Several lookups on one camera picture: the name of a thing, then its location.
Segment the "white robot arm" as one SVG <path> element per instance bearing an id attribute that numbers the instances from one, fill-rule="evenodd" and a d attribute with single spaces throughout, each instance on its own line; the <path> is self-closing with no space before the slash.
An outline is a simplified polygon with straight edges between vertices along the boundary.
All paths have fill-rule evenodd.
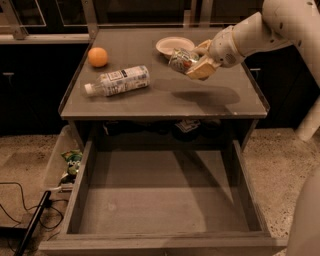
<path id="1" fill-rule="evenodd" d="M 200 60 L 187 70 L 205 79 L 219 67 L 294 45 L 320 86 L 320 13 L 314 0 L 264 0 L 262 11 L 220 31 L 195 48 Z M 298 196 L 286 256 L 320 256 L 320 169 L 310 172 Z"/>

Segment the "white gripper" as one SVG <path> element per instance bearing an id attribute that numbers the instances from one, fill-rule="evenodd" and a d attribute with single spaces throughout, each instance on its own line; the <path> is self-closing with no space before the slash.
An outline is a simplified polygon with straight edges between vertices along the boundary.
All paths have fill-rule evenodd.
<path id="1" fill-rule="evenodd" d="M 193 80 L 205 80 L 222 66 L 231 68 L 244 61 L 245 56 L 237 45 L 236 27 L 228 26 L 218 32 L 212 40 L 208 39 L 198 44 L 193 52 L 202 56 L 199 61 L 188 69 L 186 75 Z"/>

